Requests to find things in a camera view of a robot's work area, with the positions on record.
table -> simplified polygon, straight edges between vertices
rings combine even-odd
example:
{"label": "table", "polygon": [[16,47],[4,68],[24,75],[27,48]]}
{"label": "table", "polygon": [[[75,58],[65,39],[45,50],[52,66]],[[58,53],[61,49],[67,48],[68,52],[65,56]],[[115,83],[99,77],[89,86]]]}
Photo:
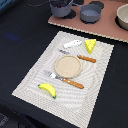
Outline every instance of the table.
{"label": "table", "polygon": [[[38,4],[42,1],[27,2]],[[51,128],[76,128],[11,95],[54,36],[64,31],[114,45],[88,128],[127,128],[128,44],[50,25],[51,15],[49,4],[34,8],[21,0],[0,12],[0,104]]]}

yellow cheese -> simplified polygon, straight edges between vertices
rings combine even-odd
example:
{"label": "yellow cheese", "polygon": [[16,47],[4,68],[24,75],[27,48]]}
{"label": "yellow cheese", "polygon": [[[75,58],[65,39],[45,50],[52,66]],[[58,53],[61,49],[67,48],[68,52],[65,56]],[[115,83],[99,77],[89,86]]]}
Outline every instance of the yellow cheese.
{"label": "yellow cheese", "polygon": [[91,54],[95,44],[96,44],[96,39],[85,40],[85,47],[88,50],[89,54]]}

gray bowl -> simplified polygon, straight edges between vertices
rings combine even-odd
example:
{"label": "gray bowl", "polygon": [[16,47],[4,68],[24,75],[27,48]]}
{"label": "gray bowl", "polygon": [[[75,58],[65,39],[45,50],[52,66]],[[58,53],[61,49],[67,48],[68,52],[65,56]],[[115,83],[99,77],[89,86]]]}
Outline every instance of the gray bowl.
{"label": "gray bowl", "polygon": [[87,4],[81,7],[80,18],[86,22],[95,22],[100,19],[102,9],[95,4]]}

butter knife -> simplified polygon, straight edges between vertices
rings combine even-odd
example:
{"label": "butter knife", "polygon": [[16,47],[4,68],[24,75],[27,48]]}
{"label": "butter knife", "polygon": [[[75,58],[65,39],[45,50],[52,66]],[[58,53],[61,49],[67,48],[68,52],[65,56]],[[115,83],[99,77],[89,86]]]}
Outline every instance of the butter knife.
{"label": "butter knife", "polygon": [[44,70],[44,74],[45,74],[46,76],[50,77],[50,78],[59,79],[59,80],[65,82],[65,83],[70,84],[70,85],[73,85],[73,86],[75,86],[75,87],[77,87],[77,88],[80,88],[80,89],[83,89],[83,88],[84,88],[84,86],[83,86],[82,84],[79,84],[79,83],[74,82],[74,81],[72,81],[72,80],[69,80],[69,79],[67,79],[67,78],[61,78],[61,77],[59,77],[58,75],[56,75],[56,74],[54,74],[54,73],[52,73],[52,72],[50,72],[50,71],[48,71],[48,70]]}
{"label": "butter knife", "polygon": [[[66,54],[66,55],[71,55],[70,52],[66,52],[64,50],[60,50],[60,49],[57,49],[59,52],[63,53],[63,54]],[[96,62],[96,59],[93,59],[93,58],[89,58],[89,57],[86,57],[86,56],[82,56],[82,55],[77,55],[77,57],[79,59],[82,59],[82,60],[86,60],[86,61],[90,61],[92,63],[95,63]]]}

banana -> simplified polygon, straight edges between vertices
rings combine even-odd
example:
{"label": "banana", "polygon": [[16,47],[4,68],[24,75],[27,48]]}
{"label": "banana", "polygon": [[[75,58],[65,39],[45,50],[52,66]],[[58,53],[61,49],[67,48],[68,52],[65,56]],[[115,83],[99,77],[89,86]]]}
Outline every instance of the banana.
{"label": "banana", "polygon": [[48,91],[54,99],[56,98],[56,92],[55,92],[55,89],[52,85],[47,84],[47,83],[43,83],[43,84],[39,84],[38,87],[40,89],[44,89],[44,90]]}

